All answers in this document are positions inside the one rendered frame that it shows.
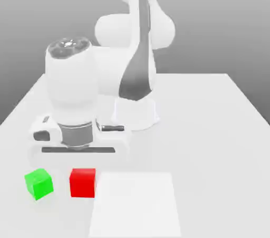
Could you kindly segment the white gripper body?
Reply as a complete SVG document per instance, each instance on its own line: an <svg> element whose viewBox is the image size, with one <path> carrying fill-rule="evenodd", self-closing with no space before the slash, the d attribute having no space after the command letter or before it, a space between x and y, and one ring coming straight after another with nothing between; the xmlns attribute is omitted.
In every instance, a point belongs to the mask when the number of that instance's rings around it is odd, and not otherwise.
<svg viewBox="0 0 270 238"><path fill-rule="evenodd" d="M59 146L43 152L37 144L30 147L29 160L42 168L118 168L129 160L130 139L130 134L115 131L104 132L101 140L84 150Z"/></svg>

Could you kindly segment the small red cube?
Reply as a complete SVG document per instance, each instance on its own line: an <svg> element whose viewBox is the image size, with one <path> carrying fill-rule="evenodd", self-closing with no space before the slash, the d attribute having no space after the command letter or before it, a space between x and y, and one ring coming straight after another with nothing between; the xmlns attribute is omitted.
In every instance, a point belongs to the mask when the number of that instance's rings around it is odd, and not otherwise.
<svg viewBox="0 0 270 238"><path fill-rule="evenodd" d="M95 198L95 168L74 168L69 177L71 197Z"/></svg>

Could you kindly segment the small green cube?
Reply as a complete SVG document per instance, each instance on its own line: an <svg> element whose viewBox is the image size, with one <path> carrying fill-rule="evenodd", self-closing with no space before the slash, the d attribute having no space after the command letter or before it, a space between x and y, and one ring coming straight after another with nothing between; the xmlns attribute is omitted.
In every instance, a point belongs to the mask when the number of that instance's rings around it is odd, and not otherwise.
<svg viewBox="0 0 270 238"><path fill-rule="evenodd" d="M54 191L51 175L44 169L36 169L24 175L28 192L37 201Z"/></svg>

